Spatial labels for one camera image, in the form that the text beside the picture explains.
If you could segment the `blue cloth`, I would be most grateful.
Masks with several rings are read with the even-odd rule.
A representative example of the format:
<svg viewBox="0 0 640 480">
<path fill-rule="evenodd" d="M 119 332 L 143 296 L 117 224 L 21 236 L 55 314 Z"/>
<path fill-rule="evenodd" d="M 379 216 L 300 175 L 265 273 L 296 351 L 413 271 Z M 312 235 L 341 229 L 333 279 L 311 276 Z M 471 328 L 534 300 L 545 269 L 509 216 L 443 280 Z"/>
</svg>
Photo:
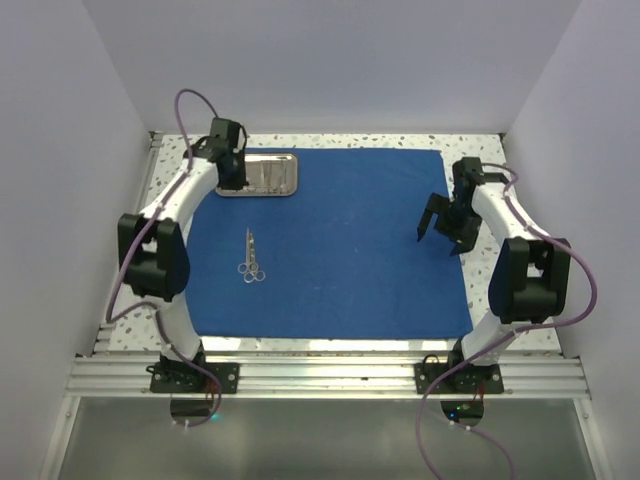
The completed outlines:
<svg viewBox="0 0 640 480">
<path fill-rule="evenodd" d="M 188 235 L 185 295 L 203 336 L 442 339 L 471 330 L 450 241 L 416 228 L 448 191 L 438 152 L 299 149 L 287 197 L 208 195 Z M 246 230 L 262 282 L 245 283 Z"/>
</svg>

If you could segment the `steel instrument tray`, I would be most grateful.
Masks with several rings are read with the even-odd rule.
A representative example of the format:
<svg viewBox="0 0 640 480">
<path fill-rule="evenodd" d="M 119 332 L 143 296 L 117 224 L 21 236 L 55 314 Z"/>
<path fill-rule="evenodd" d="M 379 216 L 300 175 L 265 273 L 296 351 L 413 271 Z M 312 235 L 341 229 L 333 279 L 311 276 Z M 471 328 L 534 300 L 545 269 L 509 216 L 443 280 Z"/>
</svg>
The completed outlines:
<svg viewBox="0 0 640 480">
<path fill-rule="evenodd" d="M 286 172 L 286 191 L 283 194 L 279 194 L 277 191 L 277 177 L 278 177 L 278 160 L 280 158 L 286 158 L 288 160 L 288 167 Z M 271 191 L 268 195 L 265 195 L 261 188 L 261 161 L 272 161 L 272 177 L 271 177 Z M 259 152 L 259 153 L 247 153 L 245 155 L 247 180 L 249 184 L 241 190 L 224 190 L 217 187 L 215 193 L 221 197 L 287 197 L 293 195 L 298 187 L 298 159 L 293 153 L 287 152 Z"/>
</svg>

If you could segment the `small steel scissors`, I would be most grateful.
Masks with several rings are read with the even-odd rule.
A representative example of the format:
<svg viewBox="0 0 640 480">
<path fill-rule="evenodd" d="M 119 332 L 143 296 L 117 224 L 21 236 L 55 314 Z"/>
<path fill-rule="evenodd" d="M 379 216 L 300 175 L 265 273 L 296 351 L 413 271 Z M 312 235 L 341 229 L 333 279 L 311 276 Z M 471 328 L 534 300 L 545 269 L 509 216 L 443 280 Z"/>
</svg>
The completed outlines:
<svg viewBox="0 0 640 480">
<path fill-rule="evenodd" d="M 238 271 L 242 274 L 245 283 L 262 282 L 266 279 L 266 273 L 260 268 L 256 259 L 255 241 L 252 235 L 247 238 L 245 261 L 238 266 Z"/>
</svg>

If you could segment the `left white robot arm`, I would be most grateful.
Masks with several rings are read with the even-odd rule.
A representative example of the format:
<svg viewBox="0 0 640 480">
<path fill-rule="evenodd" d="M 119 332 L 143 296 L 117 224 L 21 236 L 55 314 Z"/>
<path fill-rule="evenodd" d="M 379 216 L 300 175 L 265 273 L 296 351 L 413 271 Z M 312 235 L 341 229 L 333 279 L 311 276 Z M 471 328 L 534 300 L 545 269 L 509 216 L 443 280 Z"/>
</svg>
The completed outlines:
<svg viewBox="0 0 640 480">
<path fill-rule="evenodd" d="M 117 223 L 119 273 L 106 321 L 113 323 L 133 309 L 154 310 L 162 365 L 175 365 L 172 379 L 185 392 L 201 390 L 208 379 L 200 337 L 190 320 L 169 327 L 164 312 L 184 300 L 190 262 L 182 228 L 215 188 L 237 191 L 247 184 L 247 134 L 240 123 L 223 118 L 210 132 L 186 144 L 186 158 L 175 177 L 150 204 Z"/>
</svg>

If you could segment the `large steel scissors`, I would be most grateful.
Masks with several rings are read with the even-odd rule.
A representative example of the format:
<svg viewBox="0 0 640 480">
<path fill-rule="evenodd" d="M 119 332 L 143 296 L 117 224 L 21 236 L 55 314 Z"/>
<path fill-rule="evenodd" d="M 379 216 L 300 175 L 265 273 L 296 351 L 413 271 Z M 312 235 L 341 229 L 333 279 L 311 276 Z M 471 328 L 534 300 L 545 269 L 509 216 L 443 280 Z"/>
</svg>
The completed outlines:
<svg viewBox="0 0 640 480">
<path fill-rule="evenodd" d="M 245 236 L 245 259 L 238 265 L 238 272 L 242 275 L 254 274 L 258 271 L 258 263 L 255 257 L 255 243 L 250 229 L 246 230 Z"/>
</svg>

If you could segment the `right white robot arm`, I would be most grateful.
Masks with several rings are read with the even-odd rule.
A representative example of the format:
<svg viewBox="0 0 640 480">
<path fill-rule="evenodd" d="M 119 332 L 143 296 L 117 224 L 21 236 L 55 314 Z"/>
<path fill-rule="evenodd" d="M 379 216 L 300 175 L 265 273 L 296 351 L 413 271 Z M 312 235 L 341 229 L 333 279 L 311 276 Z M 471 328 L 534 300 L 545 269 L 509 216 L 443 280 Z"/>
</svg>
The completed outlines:
<svg viewBox="0 0 640 480">
<path fill-rule="evenodd" d="M 417 226 L 421 240 L 430 224 L 448 238 L 453 256 L 471 252 L 486 225 L 500 247 L 488 287 L 489 310 L 448 355 L 445 379 L 451 389 L 468 392 L 481 380 L 479 367 L 496 364 L 517 335 L 548 326 L 566 303 L 570 244 L 536 233 L 536 223 L 517 210 L 508 194 L 514 178 L 497 164 L 463 157 L 452 166 L 450 197 L 429 197 Z"/>
</svg>

